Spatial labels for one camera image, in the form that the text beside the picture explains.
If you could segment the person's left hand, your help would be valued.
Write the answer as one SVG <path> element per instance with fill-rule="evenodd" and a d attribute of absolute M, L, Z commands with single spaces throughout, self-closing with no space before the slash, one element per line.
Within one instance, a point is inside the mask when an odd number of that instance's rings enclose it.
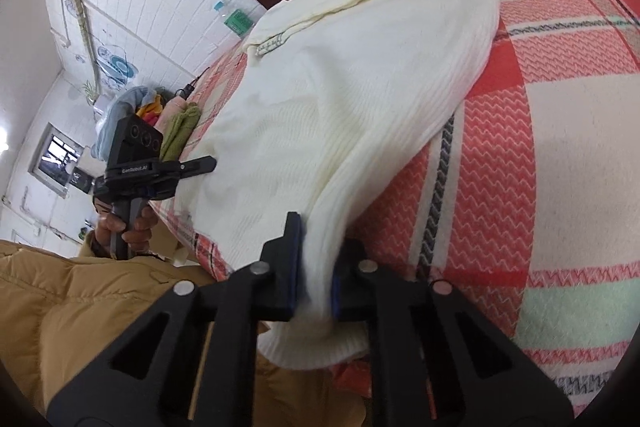
<path fill-rule="evenodd" d="M 117 218 L 112 213 L 112 207 L 96 199 L 94 209 L 99 219 L 93 231 L 91 249 L 98 257 L 111 257 L 111 238 L 113 234 L 120 234 L 135 255 L 146 254 L 150 249 L 152 230 L 157 225 L 158 218 L 150 206 L 145 206 L 133 225 Z"/>

